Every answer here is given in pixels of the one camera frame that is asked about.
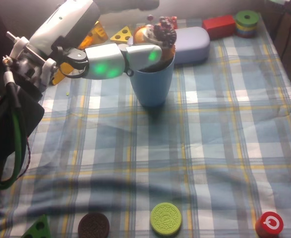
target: checkered fabric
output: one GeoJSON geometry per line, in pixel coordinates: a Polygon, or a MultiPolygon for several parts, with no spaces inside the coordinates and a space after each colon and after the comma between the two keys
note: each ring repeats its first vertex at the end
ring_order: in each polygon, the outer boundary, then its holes
{"type": "Polygon", "coordinates": [[[0,237],[46,214],[52,237],[75,238],[101,212],[110,238],[153,238],[150,212],[170,202],[176,237],[256,238],[257,218],[275,211],[291,238],[291,85],[263,22],[256,38],[212,41],[205,63],[176,66],[161,109],[140,106],[126,75],[65,79],[41,103],[30,168],[0,193],[0,237]]]}

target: toy dessert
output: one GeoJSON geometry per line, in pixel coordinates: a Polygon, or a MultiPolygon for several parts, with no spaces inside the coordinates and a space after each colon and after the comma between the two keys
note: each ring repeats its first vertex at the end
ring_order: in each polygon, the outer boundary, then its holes
{"type": "MultiPolygon", "coordinates": [[[[153,16],[148,16],[148,20],[152,21],[153,16]]],[[[159,23],[140,26],[134,31],[134,44],[150,43],[160,46],[162,49],[161,60],[157,64],[142,70],[143,72],[160,71],[172,62],[175,55],[177,35],[171,20],[172,18],[160,17],[159,23]]]]}

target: green triangle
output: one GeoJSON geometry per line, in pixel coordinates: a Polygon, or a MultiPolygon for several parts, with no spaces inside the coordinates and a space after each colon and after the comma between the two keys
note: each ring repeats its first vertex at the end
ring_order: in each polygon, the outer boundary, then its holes
{"type": "Polygon", "coordinates": [[[42,215],[21,238],[51,238],[46,215],[42,215]]]}

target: dark brown cookie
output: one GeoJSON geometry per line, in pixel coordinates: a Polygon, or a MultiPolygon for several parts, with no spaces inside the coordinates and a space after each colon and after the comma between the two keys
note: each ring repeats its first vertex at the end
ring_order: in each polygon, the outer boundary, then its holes
{"type": "Polygon", "coordinates": [[[110,224],[107,217],[101,213],[89,213],[79,222],[79,238],[107,238],[110,224]]]}

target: white wall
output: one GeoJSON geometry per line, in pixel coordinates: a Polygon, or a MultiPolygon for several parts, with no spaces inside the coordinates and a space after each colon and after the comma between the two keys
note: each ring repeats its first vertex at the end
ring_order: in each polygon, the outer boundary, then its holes
{"type": "MultiPolygon", "coordinates": [[[[103,15],[100,22],[126,25],[146,22],[146,16],[177,16],[179,19],[208,18],[234,14],[242,9],[259,9],[263,0],[160,0],[158,9],[151,12],[130,10],[103,15]]],[[[16,36],[29,38],[55,11],[63,0],[0,0],[0,16],[4,24],[16,36]]]]}

